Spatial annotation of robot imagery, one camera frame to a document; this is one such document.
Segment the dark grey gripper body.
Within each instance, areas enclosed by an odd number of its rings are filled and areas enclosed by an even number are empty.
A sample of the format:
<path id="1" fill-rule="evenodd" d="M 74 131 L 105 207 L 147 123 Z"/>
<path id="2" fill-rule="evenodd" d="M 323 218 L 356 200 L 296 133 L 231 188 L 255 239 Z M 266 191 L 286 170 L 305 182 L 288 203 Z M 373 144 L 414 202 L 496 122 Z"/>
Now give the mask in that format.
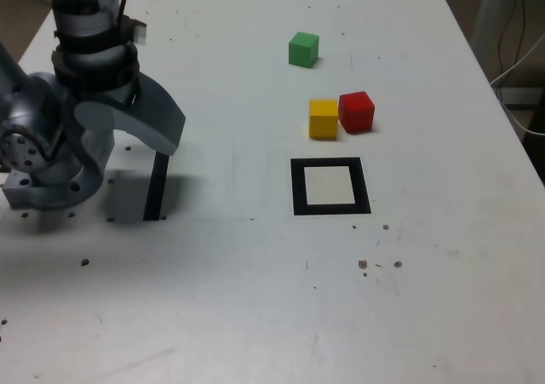
<path id="1" fill-rule="evenodd" d="M 121 86 L 91 85 L 83 89 L 72 89 L 71 98 L 76 103 L 93 102 L 107 106 L 130 106 L 138 94 L 140 84 L 131 81 Z"/>

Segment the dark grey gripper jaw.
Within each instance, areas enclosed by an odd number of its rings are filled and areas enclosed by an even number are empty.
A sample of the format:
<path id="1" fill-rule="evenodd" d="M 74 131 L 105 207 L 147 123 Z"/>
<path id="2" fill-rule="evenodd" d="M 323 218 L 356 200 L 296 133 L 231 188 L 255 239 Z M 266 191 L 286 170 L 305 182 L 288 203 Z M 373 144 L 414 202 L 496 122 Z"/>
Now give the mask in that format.
<path id="1" fill-rule="evenodd" d="M 147 146 L 178 146 L 186 117 L 170 94 L 155 80 L 139 74 L 129 108 L 127 132 Z"/>

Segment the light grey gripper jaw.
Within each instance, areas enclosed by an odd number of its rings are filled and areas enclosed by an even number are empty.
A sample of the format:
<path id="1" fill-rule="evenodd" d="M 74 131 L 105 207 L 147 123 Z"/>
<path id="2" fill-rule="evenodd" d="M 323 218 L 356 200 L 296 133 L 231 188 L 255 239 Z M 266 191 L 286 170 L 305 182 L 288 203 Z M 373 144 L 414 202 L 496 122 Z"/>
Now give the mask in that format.
<path id="1" fill-rule="evenodd" d="M 119 109 L 93 102 L 81 102 L 74 109 L 74 117 L 86 129 L 120 130 L 127 134 L 129 128 L 129 107 Z M 149 146 L 156 152 L 173 155 L 176 146 Z"/>

